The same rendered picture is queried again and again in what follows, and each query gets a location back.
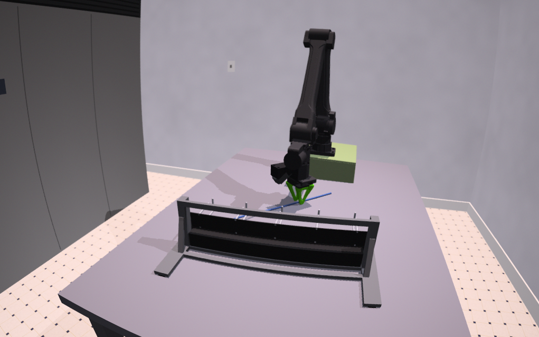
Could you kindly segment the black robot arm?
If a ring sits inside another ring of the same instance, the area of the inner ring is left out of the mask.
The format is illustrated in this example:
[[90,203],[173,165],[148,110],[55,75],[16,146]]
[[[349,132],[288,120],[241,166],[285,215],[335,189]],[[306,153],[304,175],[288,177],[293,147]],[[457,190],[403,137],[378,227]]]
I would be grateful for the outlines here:
[[334,49],[335,32],[310,29],[305,31],[303,43],[310,48],[299,106],[290,127],[292,142],[284,162],[271,165],[277,184],[289,177],[296,181],[306,179],[304,163],[310,161],[311,154],[335,156],[331,135],[335,132],[336,112],[330,108],[330,52]]

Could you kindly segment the black patch panel rack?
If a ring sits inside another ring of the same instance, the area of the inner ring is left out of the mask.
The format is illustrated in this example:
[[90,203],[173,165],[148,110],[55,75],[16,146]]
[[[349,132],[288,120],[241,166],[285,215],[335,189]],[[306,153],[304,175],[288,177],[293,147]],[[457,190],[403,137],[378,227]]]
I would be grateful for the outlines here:
[[[199,214],[190,208],[202,209]],[[209,215],[204,210],[212,211]],[[226,218],[212,216],[214,212],[237,214]],[[169,277],[177,264],[187,257],[210,263],[259,270],[263,272],[331,279],[361,280],[363,306],[381,307],[381,294],[377,274],[374,245],[379,230],[379,216],[370,219],[293,214],[281,211],[215,205],[189,201],[188,196],[177,199],[177,244],[154,270],[161,277]],[[245,215],[238,219],[239,215]],[[276,223],[245,220],[247,216],[272,218]],[[280,223],[278,220],[281,219]],[[316,223],[316,227],[281,224],[282,220]],[[319,223],[353,226],[353,230],[319,228]],[[354,226],[356,226],[356,231]],[[358,226],[368,227],[367,232]],[[188,252],[198,250],[218,255],[312,268],[361,270],[361,274],[320,272],[313,270],[279,268],[275,266],[220,259]]]

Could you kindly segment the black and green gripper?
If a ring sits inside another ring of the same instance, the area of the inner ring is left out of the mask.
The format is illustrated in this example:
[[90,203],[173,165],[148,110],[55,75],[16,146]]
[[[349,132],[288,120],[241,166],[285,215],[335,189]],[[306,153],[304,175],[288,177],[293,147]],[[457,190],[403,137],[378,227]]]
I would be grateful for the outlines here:
[[[309,163],[310,163],[310,161],[304,163],[304,165],[307,164],[306,179],[296,181],[295,179],[289,177],[289,178],[287,178],[287,181],[286,181],[286,185],[287,185],[288,189],[290,190],[290,193],[291,193],[294,201],[299,200],[300,205],[303,205],[303,203],[305,202],[305,200],[306,200],[307,196],[309,195],[310,191],[312,191],[312,189],[314,187],[313,183],[316,183],[316,178],[309,175]],[[292,186],[295,186],[296,193],[297,193],[296,196],[295,196],[295,193],[294,193],[294,190],[293,190]],[[303,186],[303,187],[301,187],[301,186]],[[306,190],[306,192],[305,192],[305,195],[304,195],[303,200],[302,200],[301,199],[301,192],[303,190]]]

